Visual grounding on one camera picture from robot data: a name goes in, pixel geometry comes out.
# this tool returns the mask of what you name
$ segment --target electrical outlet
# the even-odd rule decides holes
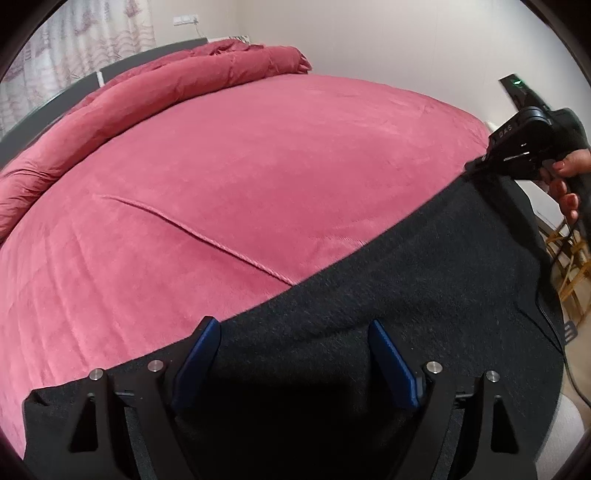
[[[193,15],[181,15],[179,17],[173,17],[173,25],[178,27],[179,25],[187,25],[187,24],[198,24],[199,23],[199,16],[197,14]]]

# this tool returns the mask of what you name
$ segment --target beige wall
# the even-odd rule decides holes
[[[241,33],[291,44],[316,73],[425,93],[500,125],[517,73],[591,134],[591,87],[554,33],[519,0],[237,0]]]
[[[158,46],[197,38],[194,25],[173,25],[173,17],[197,14],[205,37],[238,35],[237,1],[241,0],[149,0]]]

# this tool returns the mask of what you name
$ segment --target white curtain with pink pattern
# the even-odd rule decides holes
[[[76,80],[155,46],[148,0],[68,0],[0,83],[0,138]]]

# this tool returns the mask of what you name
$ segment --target hand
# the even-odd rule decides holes
[[[577,150],[566,156],[564,160],[552,165],[556,175],[569,178],[579,173],[591,173],[591,151],[588,149]],[[563,179],[554,179],[545,168],[540,169],[542,180],[550,186],[550,196],[558,202],[560,211],[566,217],[569,224],[574,224],[579,218],[578,208],[580,199],[577,194],[569,193],[566,182]]]

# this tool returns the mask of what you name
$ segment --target silver screw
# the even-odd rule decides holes
[[[148,364],[148,370],[151,372],[160,372],[164,368],[164,362],[162,360],[152,360]]]
[[[489,381],[493,383],[497,383],[501,379],[501,376],[494,370],[489,370],[488,372],[486,372],[486,377]]]
[[[440,374],[441,372],[443,372],[443,365],[440,364],[439,362],[428,362],[427,363],[427,370],[429,372],[431,372],[432,374]]]
[[[104,373],[105,373],[105,371],[102,368],[95,368],[93,371],[91,371],[88,374],[88,378],[90,378],[91,380],[97,381],[97,380],[100,380],[101,378],[103,378]]]

